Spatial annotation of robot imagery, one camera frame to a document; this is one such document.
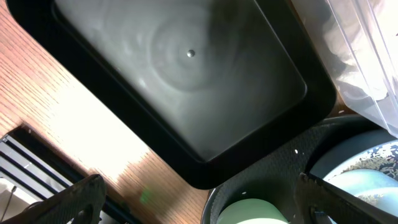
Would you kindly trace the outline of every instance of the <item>wood grain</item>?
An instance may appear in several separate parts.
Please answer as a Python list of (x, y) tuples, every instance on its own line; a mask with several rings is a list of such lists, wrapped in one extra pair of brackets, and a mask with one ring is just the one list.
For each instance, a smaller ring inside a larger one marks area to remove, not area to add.
[(199, 223), (208, 191), (189, 186), (19, 27), (0, 0), (0, 136), (32, 126), (143, 223)]

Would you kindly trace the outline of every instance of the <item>wooden surface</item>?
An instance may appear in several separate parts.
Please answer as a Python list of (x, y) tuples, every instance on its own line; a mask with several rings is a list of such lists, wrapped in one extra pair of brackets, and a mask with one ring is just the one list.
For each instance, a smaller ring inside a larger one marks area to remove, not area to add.
[(181, 179), (71, 76), (0, 0), (0, 136), (21, 123), (85, 174), (100, 173), (110, 196), (143, 223), (199, 223), (208, 191)]

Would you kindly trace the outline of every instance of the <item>wire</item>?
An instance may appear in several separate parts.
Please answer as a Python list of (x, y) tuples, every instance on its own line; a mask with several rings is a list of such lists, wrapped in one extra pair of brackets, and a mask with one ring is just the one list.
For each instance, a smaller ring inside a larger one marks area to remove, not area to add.
[(8, 198), (8, 202), (7, 202), (7, 205), (6, 205), (6, 209), (4, 210), (4, 212), (3, 212), (3, 214), (2, 214), (2, 217), (1, 217), (1, 219), (0, 219), (0, 223), (2, 222), (4, 216), (6, 215), (8, 206), (10, 206), (10, 202), (11, 202), (12, 195), (14, 194), (14, 192), (15, 192), (16, 190), (17, 190), (17, 186), (14, 186), (14, 187), (12, 188), (12, 190), (11, 190), (11, 194), (10, 194), (10, 197)]

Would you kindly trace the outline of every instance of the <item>green cup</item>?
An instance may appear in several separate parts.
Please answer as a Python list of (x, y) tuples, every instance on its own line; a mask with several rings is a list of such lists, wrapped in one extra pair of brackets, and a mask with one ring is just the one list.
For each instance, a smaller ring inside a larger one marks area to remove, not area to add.
[(273, 204), (260, 199), (245, 199), (228, 206), (217, 224), (286, 224), (288, 221)]

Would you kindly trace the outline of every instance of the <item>clear plastic container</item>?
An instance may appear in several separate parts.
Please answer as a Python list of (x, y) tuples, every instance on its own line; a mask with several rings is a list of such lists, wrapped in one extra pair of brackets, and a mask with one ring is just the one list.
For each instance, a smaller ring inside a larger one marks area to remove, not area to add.
[(398, 137), (398, 1), (292, 3), (346, 105)]

